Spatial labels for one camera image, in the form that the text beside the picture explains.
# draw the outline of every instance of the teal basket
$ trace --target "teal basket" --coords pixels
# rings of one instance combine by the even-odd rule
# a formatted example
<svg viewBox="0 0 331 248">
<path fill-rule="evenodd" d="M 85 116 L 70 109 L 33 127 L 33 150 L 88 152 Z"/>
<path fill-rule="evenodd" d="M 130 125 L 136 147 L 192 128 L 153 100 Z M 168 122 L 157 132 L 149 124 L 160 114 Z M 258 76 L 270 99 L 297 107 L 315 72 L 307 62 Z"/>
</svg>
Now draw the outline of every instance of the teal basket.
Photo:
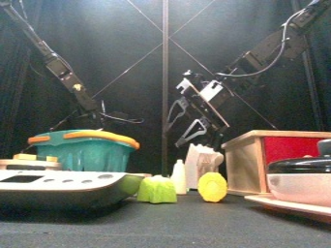
<svg viewBox="0 0 331 248">
<path fill-rule="evenodd" d="M 129 154 L 138 147 L 125 141 L 110 140 L 109 138 L 64 138 L 65 135 L 85 131 L 68 130 L 45 133 L 28 139 L 28 142 L 36 146 L 37 155 L 58 158 L 64 171 L 125 172 Z M 112 135 L 112 133 L 104 131 L 88 130 L 88 132 L 105 137 Z"/>
</svg>

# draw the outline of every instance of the metal rod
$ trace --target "metal rod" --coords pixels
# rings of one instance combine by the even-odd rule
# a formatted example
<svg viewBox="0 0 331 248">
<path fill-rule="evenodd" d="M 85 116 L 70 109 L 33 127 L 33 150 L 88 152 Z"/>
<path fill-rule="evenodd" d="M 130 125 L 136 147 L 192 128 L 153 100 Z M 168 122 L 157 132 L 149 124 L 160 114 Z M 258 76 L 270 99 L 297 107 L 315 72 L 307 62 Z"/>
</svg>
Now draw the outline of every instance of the metal rod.
<svg viewBox="0 0 331 248">
<path fill-rule="evenodd" d="M 301 9 L 301 6 L 299 4 L 297 0 L 290 0 L 292 4 L 292 10 L 293 12 L 297 12 Z M 313 113 L 313 120 L 315 120 L 315 126 L 317 131 L 325 130 L 325 125 L 321 120 L 321 113 L 320 113 L 320 105 L 319 105 L 319 98 L 316 94 L 316 86 L 315 86 L 315 77 L 311 67 L 311 52 L 309 49 L 307 49 L 303 54 L 303 63 L 304 63 L 304 69 L 305 69 L 305 77 L 308 82 L 308 89 L 309 89 L 309 101 L 311 101 L 311 107 L 312 107 L 312 113 Z"/>
<path fill-rule="evenodd" d="M 161 132 L 165 130 L 165 125 L 168 121 L 168 63 L 169 63 L 169 30 L 168 30 L 168 0 L 162 0 L 162 104 L 161 104 Z M 161 135 L 161 174 L 168 175 L 168 136 L 162 132 Z"/>
</svg>

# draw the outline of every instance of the white electronic device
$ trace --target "white electronic device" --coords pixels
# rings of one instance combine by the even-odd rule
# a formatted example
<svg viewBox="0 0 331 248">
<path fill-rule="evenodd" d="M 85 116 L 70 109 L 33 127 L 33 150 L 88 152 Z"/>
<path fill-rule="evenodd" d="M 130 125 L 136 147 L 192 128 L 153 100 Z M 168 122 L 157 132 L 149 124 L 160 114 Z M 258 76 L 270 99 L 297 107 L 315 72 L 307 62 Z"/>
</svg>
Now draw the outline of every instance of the white electronic device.
<svg viewBox="0 0 331 248">
<path fill-rule="evenodd" d="M 96 209 L 133 196 L 142 174 L 0 170 L 0 208 Z"/>
</svg>

